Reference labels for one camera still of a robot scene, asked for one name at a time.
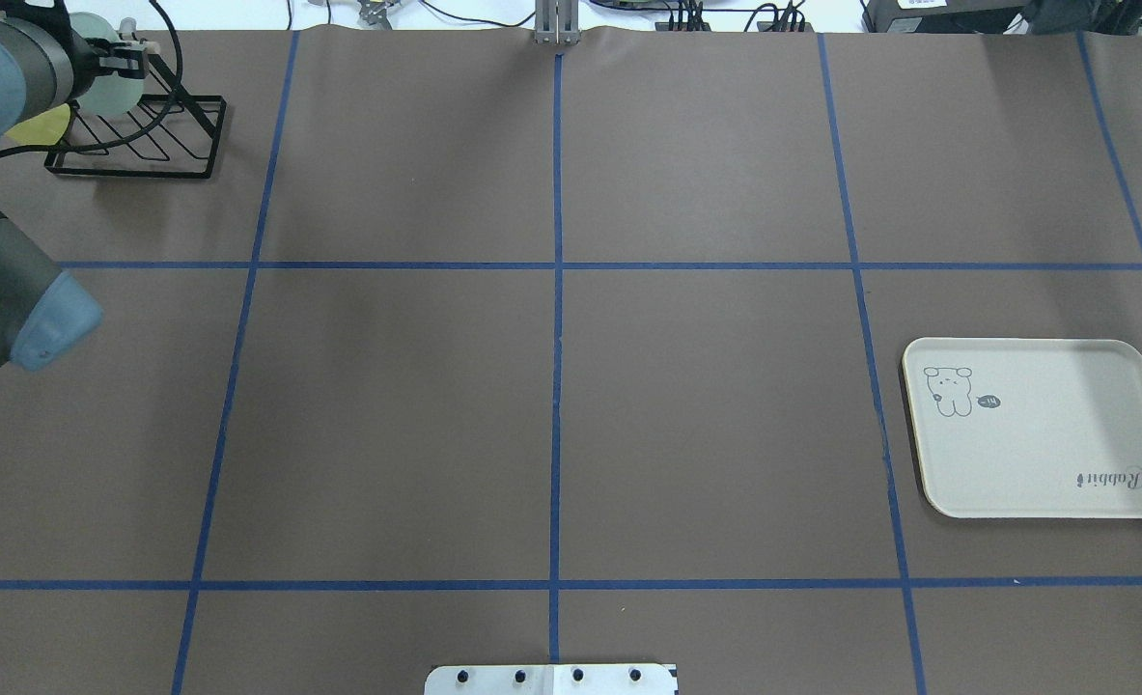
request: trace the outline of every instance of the cartoon bear print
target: cartoon bear print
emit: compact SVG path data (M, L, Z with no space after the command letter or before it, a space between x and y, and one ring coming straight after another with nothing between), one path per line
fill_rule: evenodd
M973 402L970 398L970 367L927 367L926 387L932 390L932 397L939 406L940 414L946 418L970 414Z

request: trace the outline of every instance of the black box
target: black box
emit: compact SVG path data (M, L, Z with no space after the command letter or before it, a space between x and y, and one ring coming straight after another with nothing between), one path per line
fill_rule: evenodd
M1003 34L1024 6L1018 0L870 0L866 19L867 29L879 34Z

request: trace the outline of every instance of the black wire rack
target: black wire rack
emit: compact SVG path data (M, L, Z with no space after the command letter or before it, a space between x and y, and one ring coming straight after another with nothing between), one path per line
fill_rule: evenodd
M102 145L140 130L154 120L168 98L177 102L158 128L128 144L90 149L88 153L49 153L42 164L50 172L64 176L191 178L206 179L215 171L215 160L223 136L227 100L214 96L194 96L182 84L163 58L150 59L151 76L161 92L143 94L142 100L124 115L103 118L86 114L72 105L72 121L62 144Z

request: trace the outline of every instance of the table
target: table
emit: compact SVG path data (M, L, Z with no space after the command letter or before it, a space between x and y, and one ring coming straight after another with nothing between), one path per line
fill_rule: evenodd
M0 692L1142 692L1142 523L939 515L898 371L1142 353L1142 41L186 43L214 179L0 163L106 310L0 373Z

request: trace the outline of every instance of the metal bracket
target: metal bracket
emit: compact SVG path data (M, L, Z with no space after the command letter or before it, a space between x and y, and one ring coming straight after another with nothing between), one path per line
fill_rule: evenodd
M397 0L362 0L360 3L360 21L365 26L380 26L381 29L393 29L386 10L399 5Z
M579 43L579 0L536 0L537 43Z
M677 695L669 664L442 666L425 695Z

